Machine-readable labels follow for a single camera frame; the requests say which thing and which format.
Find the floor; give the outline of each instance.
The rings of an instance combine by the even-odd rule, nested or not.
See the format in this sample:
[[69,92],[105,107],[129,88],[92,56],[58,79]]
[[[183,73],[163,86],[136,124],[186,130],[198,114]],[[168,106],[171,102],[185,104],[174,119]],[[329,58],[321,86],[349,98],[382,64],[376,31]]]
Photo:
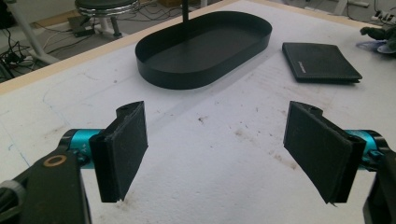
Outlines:
[[[332,13],[337,5],[336,0],[271,0],[280,4],[293,7],[305,8],[308,10],[316,10],[322,13]],[[364,21],[368,23],[377,23],[371,18],[378,10],[394,12],[396,14],[396,0],[364,0],[368,3],[368,7],[357,7],[349,5],[343,13],[343,16],[351,20]],[[126,34],[133,34],[140,30],[146,29],[152,25],[163,21],[170,20],[181,15],[181,7],[164,7],[163,5],[152,1],[145,5],[141,5],[139,9],[122,14],[118,17],[120,30]],[[87,35],[83,37],[75,37],[70,31],[68,22],[58,24],[46,28],[35,29],[35,34],[39,43],[44,50],[60,59],[66,59],[74,55],[80,54],[86,50],[97,48],[105,43],[114,41],[113,35]],[[12,76],[18,77],[46,66],[41,62],[34,62],[28,56],[29,44],[25,40],[21,29],[18,26],[11,27],[0,32],[0,54],[9,50],[9,45],[13,46],[13,51],[18,55],[27,56],[21,63],[10,63],[9,70]],[[10,76],[1,76],[0,82],[7,81],[12,78]]]

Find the gray floor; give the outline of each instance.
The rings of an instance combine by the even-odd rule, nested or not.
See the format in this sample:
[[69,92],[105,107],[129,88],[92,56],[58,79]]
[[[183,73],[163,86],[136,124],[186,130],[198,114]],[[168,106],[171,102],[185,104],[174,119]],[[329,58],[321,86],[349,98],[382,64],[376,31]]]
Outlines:
[[[216,2],[217,0],[209,1],[209,4]],[[332,13],[335,10],[337,2],[335,0],[271,0],[280,4],[289,5],[292,7],[300,7],[310,10],[317,10],[321,12]],[[396,14],[396,0],[365,0],[364,2],[369,3],[368,7],[356,7],[348,6],[344,10],[343,16],[348,17],[356,21],[365,21],[374,23],[371,18],[374,16],[377,10],[383,10]],[[181,15],[180,7],[164,7],[161,4],[153,2],[146,6],[142,6],[139,10],[133,11],[120,15],[118,17],[118,24],[120,30],[126,34],[133,34],[140,30],[146,29],[152,25],[158,24],[170,20],[174,17]],[[23,46],[28,46],[28,42],[23,39],[23,34],[18,26],[9,29],[11,32],[11,45],[14,45],[17,41],[21,41],[22,48],[18,49],[18,52],[28,55],[27,50]],[[49,52],[50,55],[63,60],[74,55],[80,54],[86,50],[97,48],[105,43],[114,41],[115,38],[112,35],[91,35],[84,37],[74,37],[69,32],[70,26],[68,23],[52,26],[50,28],[36,29],[37,38],[42,46],[45,47],[45,51]],[[8,33],[4,30],[0,32],[0,52],[4,52],[8,49],[7,44]],[[15,65],[11,69],[15,77],[22,76],[23,74],[29,73],[33,70],[39,69],[45,66],[41,62],[24,62],[22,64]]]

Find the oval black tray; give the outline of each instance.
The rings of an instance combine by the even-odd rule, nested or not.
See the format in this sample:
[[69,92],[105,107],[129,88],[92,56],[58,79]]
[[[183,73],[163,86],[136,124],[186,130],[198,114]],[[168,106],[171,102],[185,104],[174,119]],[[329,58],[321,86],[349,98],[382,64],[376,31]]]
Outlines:
[[165,28],[135,48],[140,75],[173,90],[203,87],[263,51],[271,24],[242,12],[220,11]]

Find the white table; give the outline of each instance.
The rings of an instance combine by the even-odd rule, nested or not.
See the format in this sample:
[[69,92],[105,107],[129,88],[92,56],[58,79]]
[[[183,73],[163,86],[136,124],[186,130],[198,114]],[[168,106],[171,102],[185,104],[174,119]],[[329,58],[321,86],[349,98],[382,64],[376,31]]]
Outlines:
[[[125,202],[101,203],[94,171],[82,171],[93,223],[363,223],[374,174],[357,173],[348,203],[325,204],[283,148],[289,101],[323,109],[341,128],[376,130],[394,147],[394,59],[355,47],[370,39],[362,23],[246,0],[191,17],[213,10],[257,15],[274,30],[264,52],[200,89],[161,89],[137,71],[136,41],[181,18],[1,84],[0,180],[47,155],[67,130],[105,128],[117,107],[143,100],[148,150]],[[283,42],[337,45],[363,79],[297,83]]]

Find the table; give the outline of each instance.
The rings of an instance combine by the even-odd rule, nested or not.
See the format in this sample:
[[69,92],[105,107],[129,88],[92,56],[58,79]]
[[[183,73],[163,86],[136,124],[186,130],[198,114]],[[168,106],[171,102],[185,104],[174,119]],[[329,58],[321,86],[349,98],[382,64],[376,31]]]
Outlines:
[[[394,59],[355,47],[367,24],[259,0],[237,10],[274,27],[268,48],[216,82],[171,91],[137,71],[136,41],[174,19],[0,85],[0,180],[56,148],[69,129],[105,128],[115,109],[145,101],[148,151],[124,202],[101,203],[94,171],[82,175],[93,223],[363,223],[374,175],[358,171],[346,204],[325,204],[283,148],[289,101],[315,105],[343,129],[373,129],[396,146]],[[355,85],[302,84],[283,42],[337,45],[362,74]]]

